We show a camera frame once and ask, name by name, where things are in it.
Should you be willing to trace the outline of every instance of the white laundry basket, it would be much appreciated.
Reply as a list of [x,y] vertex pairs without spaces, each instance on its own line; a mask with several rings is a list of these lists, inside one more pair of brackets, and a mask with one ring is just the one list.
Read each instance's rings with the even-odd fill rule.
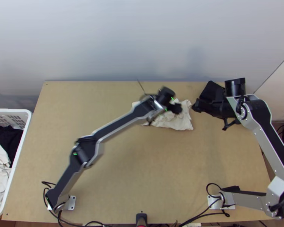
[[6,202],[8,191],[11,186],[12,178],[14,176],[15,169],[17,167],[17,162],[19,160],[19,156],[21,153],[24,138],[26,136],[28,125],[30,124],[30,121],[31,121],[31,116],[32,116],[32,113],[29,110],[0,109],[0,125],[1,126],[5,127],[5,126],[10,125],[15,129],[23,129],[23,134],[22,134],[16,155],[15,155],[14,162],[12,164],[11,173],[9,175],[7,186],[6,186],[4,195],[3,195],[3,200],[2,200],[1,207],[0,207],[0,215],[3,212],[3,208]]

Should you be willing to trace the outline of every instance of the wooden table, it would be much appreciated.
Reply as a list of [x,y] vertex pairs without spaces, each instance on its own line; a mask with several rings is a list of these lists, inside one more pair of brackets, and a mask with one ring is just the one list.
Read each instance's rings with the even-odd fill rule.
[[[147,93],[165,85],[180,100],[195,99],[205,82],[143,82]],[[3,219],[57,222],[42,198],[42,180],[56,183],[69,162],[74,141],[125,114],[142,90],[137,82],[45,82],[28,129]],[[190,111],[193,131],[134,126],[106,143],[105,154],[71,190],[76,223],[184,222],[207,205],[205,187],[239,185],[265,192],[269,184],[262,154],[252,133],[241,125],[222,131],[223,121]],[[236,207],[197,222],[269,219],[264,212]]]

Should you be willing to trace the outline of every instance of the black garment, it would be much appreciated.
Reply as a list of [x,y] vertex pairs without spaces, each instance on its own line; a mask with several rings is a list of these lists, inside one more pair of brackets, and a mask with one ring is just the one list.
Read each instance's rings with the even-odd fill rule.
[[12,163],[22,137],[23,130],[14,129],[12,126],[0,126],[0,145],[7,152],[8,157]]

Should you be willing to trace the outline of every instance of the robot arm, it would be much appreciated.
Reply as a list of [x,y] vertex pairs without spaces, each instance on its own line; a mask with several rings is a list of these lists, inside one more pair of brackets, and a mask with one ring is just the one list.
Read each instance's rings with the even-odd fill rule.
[[152,122],[165,111],[171,110],[175,114],[181,112],[180,104],[170,104],[174,95],[172,90],[163,87],[158,94],[145,96],[126,115],[95,130],[91,135],[79,138],[71,151],[68,167],[56,186],[45,195],[50,208],[55,213],[64,208],[70,198],[69,191],[82,172],[90,168],[103,154],[104,141],[134,124]]
[[[216,92],[211,96],[215,97],[214,100],[198,99],[192,108],[222,118],[225,122],[224,130],[234,123],[242,124],[251,130],[273,168],[275,177],[266,193],[241,191],[238,186],[223,188],[220,194],[216,195],[221,197],[222,202],[213,208],[224,209],[236,204],[262,210],[276,219],[284,218],[284,144],[272,126],[272,117],[267,104],[254,94],[245,94],[244,78],[226,81],[225,89],[216,85],[214,90]],[[236,119],[228,124],[228,117]]]

